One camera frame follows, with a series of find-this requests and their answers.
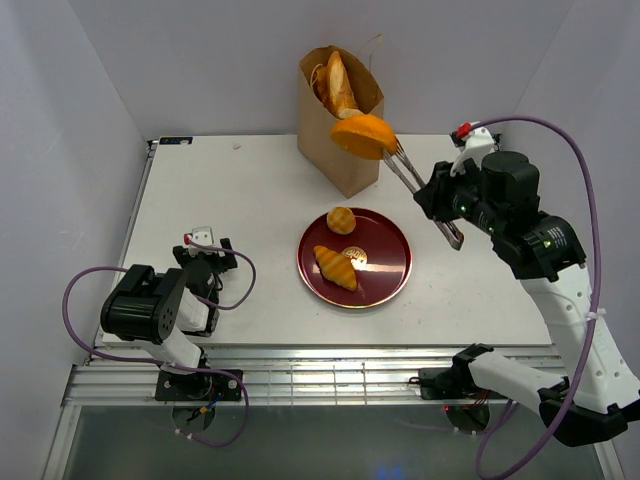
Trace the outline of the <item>large braided pastry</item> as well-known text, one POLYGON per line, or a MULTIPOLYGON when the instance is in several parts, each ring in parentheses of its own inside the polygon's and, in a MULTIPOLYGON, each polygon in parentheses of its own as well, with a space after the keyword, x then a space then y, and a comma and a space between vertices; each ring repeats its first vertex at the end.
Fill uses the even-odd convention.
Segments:
POLYGON ((311 74, 310 87, 323 106, 326 109, 329 109, 330 95, 328 85, 328 68, 326 66, 316 66, 311 74))

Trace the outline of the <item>long baguette bread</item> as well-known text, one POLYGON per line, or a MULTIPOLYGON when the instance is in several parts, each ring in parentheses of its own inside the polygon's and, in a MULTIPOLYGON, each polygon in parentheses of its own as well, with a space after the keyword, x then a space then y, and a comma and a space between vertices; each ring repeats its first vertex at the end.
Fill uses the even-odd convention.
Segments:
POLYGON ((334 116, 341 118, 344 110, 358 109, 347 70, 338 51, 332 52, 329 57, 327 82, 329 110, 334 116))

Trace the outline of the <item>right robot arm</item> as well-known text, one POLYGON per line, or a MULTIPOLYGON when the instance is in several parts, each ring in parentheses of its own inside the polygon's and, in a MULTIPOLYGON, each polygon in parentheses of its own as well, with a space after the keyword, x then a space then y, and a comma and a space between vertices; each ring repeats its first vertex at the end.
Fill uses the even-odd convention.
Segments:
POLYGON ((435 164, 415 201, 433 221, 464 219, 492 249, 541 313, 567 374, 575 373, 589 320, 595 331, 577 391, 554 436, 575 447, 610 440, 639 418, 639 379, 601 315, 590 308, 586 255, 571 225, 539 208, 539 171, 517 152, 468 159, 464 171, 435 164))

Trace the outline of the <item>pale crescent bread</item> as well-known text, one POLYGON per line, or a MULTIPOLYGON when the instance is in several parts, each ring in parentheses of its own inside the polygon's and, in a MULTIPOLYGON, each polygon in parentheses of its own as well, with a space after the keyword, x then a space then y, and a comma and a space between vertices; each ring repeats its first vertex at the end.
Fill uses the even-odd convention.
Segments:
POLYGON ((338 111, 337 118, 340 120, 351 118, 354 116, 361 116, 363 112, 357 108, 343 108, 338 111))

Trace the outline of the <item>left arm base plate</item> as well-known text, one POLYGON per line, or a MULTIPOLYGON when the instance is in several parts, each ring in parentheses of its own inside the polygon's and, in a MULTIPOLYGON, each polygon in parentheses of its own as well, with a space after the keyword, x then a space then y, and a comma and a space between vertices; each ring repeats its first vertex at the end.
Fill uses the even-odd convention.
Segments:
POLYGON ((161 370, 158 375, 154 399, 166 402, 239 401, 243 394, 240 380, 242 370, 220 373, 178 374, 161 370))

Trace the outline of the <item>metal kitchen tongs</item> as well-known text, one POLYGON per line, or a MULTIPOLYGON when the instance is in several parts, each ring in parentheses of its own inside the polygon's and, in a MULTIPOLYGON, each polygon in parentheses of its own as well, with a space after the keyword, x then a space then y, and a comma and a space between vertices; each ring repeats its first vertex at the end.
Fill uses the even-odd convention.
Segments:
MULTIPOLYGON (((411 194, 415 194, 426 183, 421 178, 409 157, 407 156, 401 141, 396 138, 396 149, 394 153, 383 151, 383 161, 385 165, 402 181, 411 194)), ((464 243, 464 234, 454 225, 453 222, 440 222, 434 220, 433 223, 443 234, 449 245, 456 251, 460 251, 464 243)))

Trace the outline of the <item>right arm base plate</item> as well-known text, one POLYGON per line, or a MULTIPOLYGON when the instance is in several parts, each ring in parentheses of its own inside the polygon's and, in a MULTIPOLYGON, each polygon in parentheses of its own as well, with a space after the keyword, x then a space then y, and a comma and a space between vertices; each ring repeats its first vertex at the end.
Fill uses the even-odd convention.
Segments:
POLYGON ((452 367, 445 369, 422 368, 409 378, 408 384, 419 389, 423 400, 472 400, 485 397, 486 390, 464 380, 452 367))

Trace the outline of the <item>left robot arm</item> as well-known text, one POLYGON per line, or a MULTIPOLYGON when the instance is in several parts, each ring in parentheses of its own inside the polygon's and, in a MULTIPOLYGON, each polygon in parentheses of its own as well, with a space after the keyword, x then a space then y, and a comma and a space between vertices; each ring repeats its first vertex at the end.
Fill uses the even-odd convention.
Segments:
POLYGON ((206 355, 192 339, 208 338, 215 330, 219 310, 203 301, 218 303, 220 275, 238 267, 231 241, 223 238, 218 246, 225 251, 175 246, 178 266, 164 273, 132 265, 103 304, 103 331, 161 362, 157 400, 195 401, 214 393, 214 376, 203 369, 206 355))

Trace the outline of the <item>oval orange bun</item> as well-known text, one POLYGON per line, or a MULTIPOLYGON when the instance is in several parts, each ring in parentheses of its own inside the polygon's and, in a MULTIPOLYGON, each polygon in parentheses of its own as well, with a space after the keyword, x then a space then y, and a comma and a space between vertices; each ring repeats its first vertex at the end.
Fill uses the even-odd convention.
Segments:
POLYGON ((346 152, 366 160, 394 155, 398 145, 392 127, 383 119, 364 114, 339 120, 330 131, 331 140, 346 152))

